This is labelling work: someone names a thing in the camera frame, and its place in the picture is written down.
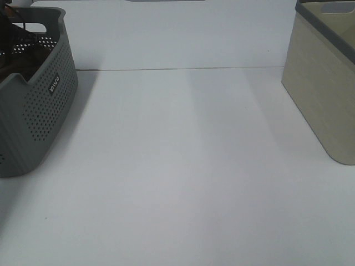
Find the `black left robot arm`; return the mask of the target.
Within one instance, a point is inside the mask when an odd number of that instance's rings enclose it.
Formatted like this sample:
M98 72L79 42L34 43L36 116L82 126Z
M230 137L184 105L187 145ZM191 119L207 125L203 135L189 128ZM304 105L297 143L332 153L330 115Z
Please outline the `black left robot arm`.
M12 1L1 1L1 51L4 53L1 67L10 64L14 45L35 45L37 41L37 35L26 29L25 19L16 8L10 6L11 3ZM22 27L12 23L13 16L19 18Z

